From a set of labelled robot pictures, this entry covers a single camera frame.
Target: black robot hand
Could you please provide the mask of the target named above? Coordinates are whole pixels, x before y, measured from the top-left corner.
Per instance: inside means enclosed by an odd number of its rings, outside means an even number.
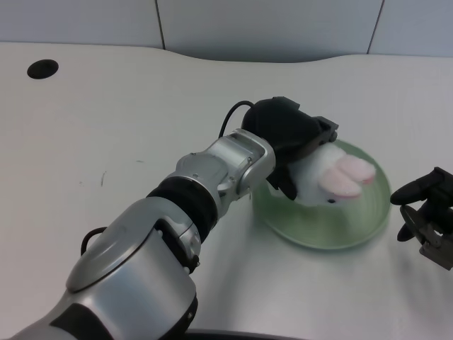
[[[417,201],[425,200],[418,211],[407,207]],[[395,191],[390,201],[394,205],[402,205],[401,214],[405,224],[398,233],[400,242],[408,241],[414,236],[423,244],[425,238],[420,235],[427,224],[440,234],[449,235],[453,230],[453,176],[435,168],[431,173],[412,181]]]
[[[290,200],[297,188],[287,165],[311,154],[319,145],[337,138],[338,125],[299,111],[300,105],[285,97],[265,99],[254,104],[242,120],[242,128],[266,140],[274,149],[277,165],[268,182]]]

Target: silver robotic arm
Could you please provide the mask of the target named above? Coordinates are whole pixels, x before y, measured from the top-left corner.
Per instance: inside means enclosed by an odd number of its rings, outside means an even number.
[[[197,309],[189,273],[202,241],[274,168],[272,147],[241,129],[183,157],[88,248],[57,306],[12,339],[177,339]]]

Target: white plush rabbit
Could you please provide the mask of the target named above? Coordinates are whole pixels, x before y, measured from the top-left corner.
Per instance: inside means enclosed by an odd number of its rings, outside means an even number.
[[[295,202],[306,205],[335,205],[357,198],[361,185],[373,181],[376,169],[367,161],[326,143],[308,157],[288,165],[297,188]],[[285,196],[269,185],[273,196]]]

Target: robotic arm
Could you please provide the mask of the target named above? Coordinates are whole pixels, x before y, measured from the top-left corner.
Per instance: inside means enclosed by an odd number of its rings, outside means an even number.
[[[298,108],[283,97],[258,102],[243,129],[180,159],[175,172],[128,207],[83,254],[54,309],[12,339],[182,336],[197,310],[189,274],[230,203],[266,179],[294,199],[286,164],[336,138],[337,125]]]
[[[408,204],[424,200],[419,210]],[[415,237],[421,244],[420,254],[448,271],[453,268],[453,175],[436,167],[428,175],[412,181],[390,197],[400,205],[405,224],[398,240]]]

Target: black cable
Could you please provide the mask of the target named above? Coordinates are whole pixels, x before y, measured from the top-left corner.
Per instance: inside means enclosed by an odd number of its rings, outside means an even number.
[[[90,238],[92,238],[94,235],[102,234],[106,229],[107,227],[96,228],[91,230],[87,235],[85,235],[84,239],[82,240],[82,245],[80,247],[80,256],[82,256],[85,253]]]
[[[226,117],[225,117],[225,120],[224,120],[224,123],[222,124],[222,127],[220,129],[220,133],[219,133],[219,138],[220,137],[223,137],[224,135],[224,132],[225,132],[225,129],[227,128],[227,124],[228,124],[228,120],[230,119],[231,115],[233,114],[233,112],[239,107],[239,106],[242,106],[242,105],[247,105],[247,106],[250,106],[251,108],[253,107],[253,103],[251,101],[240,101],[238,102],[237,104],[235,104],[231,109],[230,111],[228,111],[228,113],[226,114]]]

